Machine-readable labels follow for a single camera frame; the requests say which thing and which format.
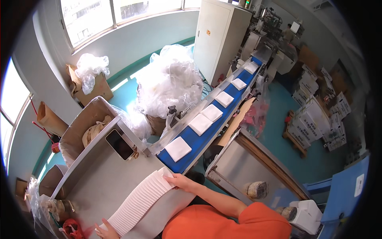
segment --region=blue conveyor belt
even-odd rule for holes
[[[262,63],[258,63],[259,60],[255,57],[252,58],[252,61],[256,62],[259,65],[259,70]],[[241,79],[243,82],[249,85],[256,73],[257,72],[251,75],[248,71],[244,70],[238,75],[237,78]],[[230,105],[227,106],[227,108],[224,108],[216,100],[213,100],[211,102],[211,104],[215,105],[219,110],[223,112],[223,115],[217,121],[215,121],[211,125],[211,127],[209,127],[202,134],[202,136],[198,136],[197,133],[195,133],[189,126],[187,126],[182,132],[180,132],[180,134],[176,138],[182,137],[185,140],[185,142],[192,148],[191,152],[186,154],[179,161],[174,162],[174,160],[171,158],[168,152],[164,149],[157,155],[158,158],[174,173],[183,173],[186,170],[186,168],[192,163],[192,161],[198,156],[200,151],[203,150],[203,148],[215,136],[217,131],[228,119],[230,114],[236,110],[236,106],[241,101],[241,96],[244,93],[245,89],[246,88],[239,91],[232,84],[229,84],[227,86],[227,88],[224,91],[234,98],[234,100],[230,103]]]

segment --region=blue panel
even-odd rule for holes
[[[252,81],[256,72],[251,75],[248,71],[243,71],[238,75],[243,82],[247,85]],[[203,150],[203,148],[207,145],[207,143],[214,137],[216,132],[220,129],[223,123],[228,119],[232,111],[236,109],[236,105],[241,101],[241,96],[244,93],[246,88],[242,90],[238,90],[234,87],[234,85],[229,84],[227,88],[224,90],[227,94],[232,96],[234,100],[224,108],[220,103],[216,100],[212,101],[212,104],[215,105],[219,110],[223,112],[223,115],[215,121],[211,127],[209,127],[202,136],[198,136],[189,126],[187,126],[177,137],[182,137],[185,142],[191,147],[191,152],[189,152],[186,156],[181,158],[179,161],[174,162],[171,156],[168,154],[166,150],[162,150],[158,154],[158,158],[174,173],[183,173],[186,168],[192,163],[192,161],[198,156],[198,154]]]
[[[252,57],[252,61],[255,62],[256,64],[258,64],[259,66],[262,65],[261,60],[257,59],[256,57]]]
[[[369,157],[366,157],[350,168],[333,175],[328,202],[321,219],[323,224],[338,221],[341,213],[344,213],[344,217],[351,215],[360,197],[354,197],[356,179],[364,174],[365,185],[368,166]]]
[[[304,186],[310,194],[328,192],[332,186],[332,178],[325,179],[314,184],[304,184]]]

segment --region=white napkin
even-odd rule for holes
[[[244,82],[243,82],[241,79],[239,79],[239,78],[234,79],[234,80],[231,82],[231,84],[233,84],[233,85],[236,87],[236,89],[238,89],[238,90],[242,90],[242,89],[244,89],[244,87],[247,86],[247,84],[244,83]]]
[[[163,176],[173,177],[167,167],[163,167],[159,171],[155,170],[138,184],[118,210],[108,219],[110,225],[121,237],[139,222],[163,194],[174,187]],[[104,224],[100,227],[107,230]]]
[[[174,139],[171,143],[169,143],[165,150],[171,156],[171,158],[177,162],[179,159],[183,158],[184,155],[191,152],[191,147],[185,142],[182,137],[178,137]]]
[[[202,112],[200,112],[202,115],[206,116],[207,119],[209,119],[212,123],[217,121],[222,115],[223,112],[220,111],[216,106],[213,104],[210,104],[207,106]]]
[[[231,75],[230,77],[227,78],[228,82],[232,82],[232,80],[233,80],[233,75]]]
[[[253,73],[255,73],[255,71],[258,69],[258,67],[259,67],[259,66],[258,66],[256,63],[251,62],[251,63],[247,64],[247,65],[244,67],[244,69],[245,69],[246,71],[248,71],[249,73],[251,73],[251,75],[253,75]]]
[[[227,108],[227,106],[233,101],[233,97],[223,91],[216,96],[215,100],[224,106],[224,108]]]
[[[198,114],[191,122],[188,124],[192,130],[195,131],[199,136],[201,136],[210,126],[212,125],[211,120],[202,114]]]

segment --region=orange shirt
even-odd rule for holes
[[[195,238],[289,238],[292,227],[280,214],[255,202],[239,216],[239,223],[215,208],[192,205],[175,215],[163,230],[163,239]]]

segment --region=white cabinet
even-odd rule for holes
[[[251,12],[229,3],[203,0],[196,28],[194,61],[212,86],[225,78],[239,51]]]

